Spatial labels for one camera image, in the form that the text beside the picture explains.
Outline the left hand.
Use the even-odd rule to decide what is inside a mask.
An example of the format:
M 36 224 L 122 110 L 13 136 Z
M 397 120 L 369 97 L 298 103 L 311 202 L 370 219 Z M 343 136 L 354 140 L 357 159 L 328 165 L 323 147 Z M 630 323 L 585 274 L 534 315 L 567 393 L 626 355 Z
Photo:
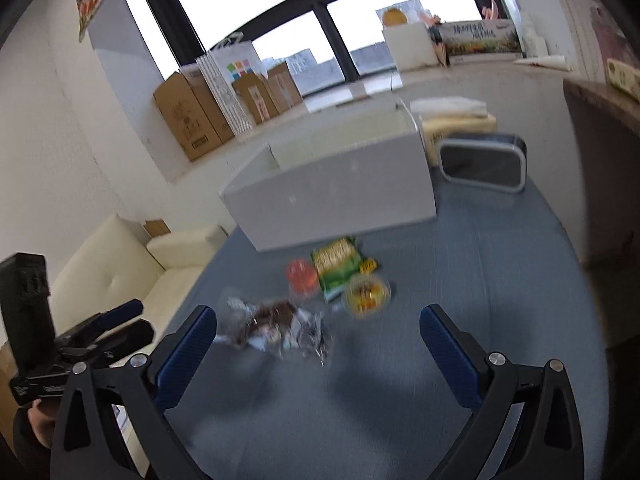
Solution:
M 60 399 L 37 399 L 27 411 L 28 420 L 38 442 L 45 448 L 52 448 L 53 436 Z

